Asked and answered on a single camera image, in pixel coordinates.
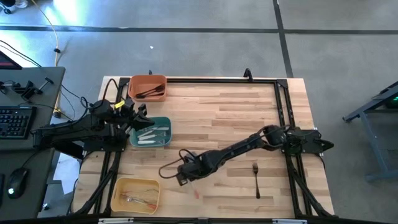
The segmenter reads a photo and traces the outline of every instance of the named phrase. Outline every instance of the computer mouse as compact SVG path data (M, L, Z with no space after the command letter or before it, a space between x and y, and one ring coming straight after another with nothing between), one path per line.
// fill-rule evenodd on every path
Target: computer mouse
M7 194L9 198L19 198L24 194L28 171L28 169L23 167L12 171L7 183Z

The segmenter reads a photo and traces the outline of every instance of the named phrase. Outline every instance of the white cable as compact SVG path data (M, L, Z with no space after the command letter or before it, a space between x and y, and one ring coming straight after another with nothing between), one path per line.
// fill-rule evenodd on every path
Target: white cable
M59 49L59 48L58 48L58 44L59 44L58 35L57 35L57 32L55 31L54 26L52 25L50 19L49 19L49 18L44 14L44 12L40 9L40 7L37 5L37 3L35 2L35 0L31 0L31 1L32 1L33 4L35 4L35 6L40 10L40 12L42 12L43 16L47 19L47 21L48 21L49 24L51 25L51 28L52 28L52 30L54 31L54 34L55 34L55 39L57 40L57 46L56 46L55 48L56 48L56 49ZM56 67L57 64L58 64L58 52L55 52L55 62L54 62L54 66Z

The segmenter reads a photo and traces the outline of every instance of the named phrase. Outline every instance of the gray desk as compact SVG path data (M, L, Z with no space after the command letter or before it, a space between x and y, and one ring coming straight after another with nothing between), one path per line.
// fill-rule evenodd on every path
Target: gray desk
M53 85L47 85L43 89L42 95L34 95L31 98L33 103L40 103L54 106L60 85L65 73L63 67L50 68L23 68L22 70L0 70L0 80L13 80L24 86L28 80L35 86L41 86L45 77L54 81ZM13 91L8 91L7 95L0 94L0 105L14 106L23 103L20 95ZM37 113L32 125L32 129L49 124L52 117L52 109L37 106ZM32 155L32 136L27 140L0 140L0 173L6 176L5 181L13 170L19 168L24 161ZM16 147L28 150L12 150ZM54 151L46 150L36 155L26 167L30 170L27 178L27 187L24 194L18 199L10 199L6 191L2 193L2 205L0 206L0 220L13 220L23 218L35 218L42 206L42 200L47 186L47 176L49 174L51 161Z

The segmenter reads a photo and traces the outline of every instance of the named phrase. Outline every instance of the black fork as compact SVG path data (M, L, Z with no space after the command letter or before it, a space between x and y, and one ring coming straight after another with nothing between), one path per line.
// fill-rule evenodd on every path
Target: black fork
M257 183L257 174L259 172L259 166L257 165L257 162L253 162L253 172L254 175L256 176L256 198L260 199L259 184Z

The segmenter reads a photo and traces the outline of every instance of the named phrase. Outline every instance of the keyboard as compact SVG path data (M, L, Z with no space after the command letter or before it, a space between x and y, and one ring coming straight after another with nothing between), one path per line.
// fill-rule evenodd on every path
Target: keyboard
M27 139L35 113L34 106L0 106L0 140Z

